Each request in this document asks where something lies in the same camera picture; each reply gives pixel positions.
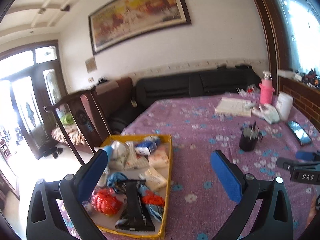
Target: green cloth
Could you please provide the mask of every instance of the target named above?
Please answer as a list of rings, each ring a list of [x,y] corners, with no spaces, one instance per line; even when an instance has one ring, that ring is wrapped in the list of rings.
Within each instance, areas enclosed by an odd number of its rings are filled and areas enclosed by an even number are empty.
[[[60,121],[63,125],[73,124],[75,122],[71,113],[65,114],[63,117],[60,118]]]

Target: pink bottle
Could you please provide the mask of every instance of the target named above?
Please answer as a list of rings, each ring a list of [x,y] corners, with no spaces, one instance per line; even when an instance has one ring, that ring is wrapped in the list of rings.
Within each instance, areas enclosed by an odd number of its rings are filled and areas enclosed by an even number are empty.
[[[260,92],[260,103],[261,104],[271,104],[272,95],[275,89],[272,87],[272,78],[270,71],[263,72],[264,77],[259,84],[261,92]]]

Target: purple bedspread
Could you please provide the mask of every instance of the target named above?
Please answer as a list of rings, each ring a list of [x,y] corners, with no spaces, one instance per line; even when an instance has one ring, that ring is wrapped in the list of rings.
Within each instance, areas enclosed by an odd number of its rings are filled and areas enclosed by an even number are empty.
[[[236,97],[225,94],[224,97]],[[160,100],[140,115],[124,131],[125,134],[171,134],[173,139],[173,169],[166,240],[208,240],[224,224],[235,203],[228,199],[222,185],[210,165],[210,153],[220,149],[243,173],[252,173],[257,179],[284,179],[294,219],[294,239],[303,232],[310,210],[314,188],[306,184],[290,182],[289,172],[276,167],[279,156],[294,159],[301,149],[299,143],[284,122],[268,125],[255,116],[251,118],[215,114],[220,96]],[[264,138],[254,151],[239,149],[240,127],[253,121]],[[319,132],[309,120],[292,107],[289,120],[302,125],[313,140],[313,145],[304,150],[320,147]],[[260,202],[242,232],[246,236],[258,213]],[[74,228],[68,225],[72,233]],[[124,240],[127,237],[104,233],[107,239]]]

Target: picture frame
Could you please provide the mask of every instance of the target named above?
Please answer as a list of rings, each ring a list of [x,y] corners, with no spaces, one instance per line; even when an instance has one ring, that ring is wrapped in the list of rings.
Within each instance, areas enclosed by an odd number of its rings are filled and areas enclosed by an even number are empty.
[[[191,24],[185,0],[112,0],[88,19],[93,55],[145,33]]]

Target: black package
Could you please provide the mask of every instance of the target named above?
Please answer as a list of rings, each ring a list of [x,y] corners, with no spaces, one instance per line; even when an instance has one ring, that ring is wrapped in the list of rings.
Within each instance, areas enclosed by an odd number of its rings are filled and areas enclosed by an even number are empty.
[[[138,188],[145,180],[129,179],[121,182],[127,196],[127,204],[115,224],[117,229],[129,231],[155,231],[148,210],[141,204]]]

